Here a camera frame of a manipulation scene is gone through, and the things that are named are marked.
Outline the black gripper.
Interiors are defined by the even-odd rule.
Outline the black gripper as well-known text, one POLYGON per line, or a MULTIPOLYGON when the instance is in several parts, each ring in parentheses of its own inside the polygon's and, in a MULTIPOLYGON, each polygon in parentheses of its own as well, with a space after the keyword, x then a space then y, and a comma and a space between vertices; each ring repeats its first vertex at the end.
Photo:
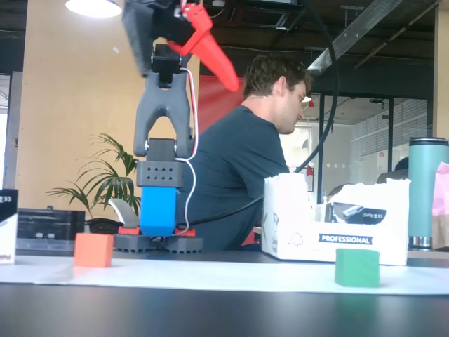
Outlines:
POLYGON ((142 77, 151 69, 153 40, 163 37, 182 56, 193 54, 229 91, 239 80, 229 58, 211 34, 213 21, 201 4, 186 4, 181 14, 175 1, 125 1, 122 22, 142 77))

